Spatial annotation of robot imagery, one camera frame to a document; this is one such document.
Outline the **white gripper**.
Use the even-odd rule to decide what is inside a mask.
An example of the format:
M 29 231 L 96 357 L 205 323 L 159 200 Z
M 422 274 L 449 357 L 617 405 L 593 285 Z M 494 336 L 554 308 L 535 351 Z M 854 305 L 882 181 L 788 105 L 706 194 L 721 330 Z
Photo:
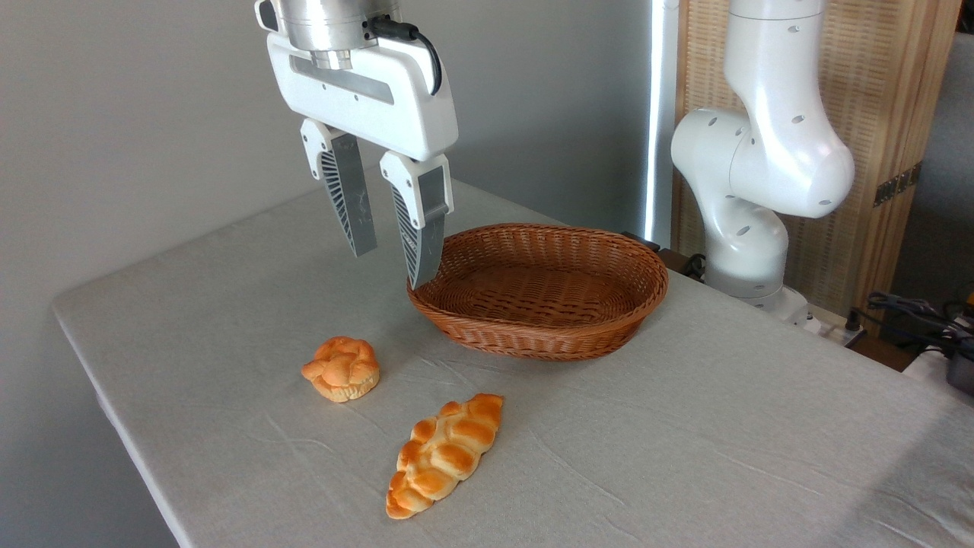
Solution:
M 458 123 L 441 62 L 396 1 L 257 1 L 255 17 L 283 100 L 307 117 L 307 165 L 352 253 L 377 246 L 357 136 L 393 150 L 380 169 L 392 185 L 410 287 L 428 283 L 454 211 L 448 160 L 438 154 L 457 141 Z

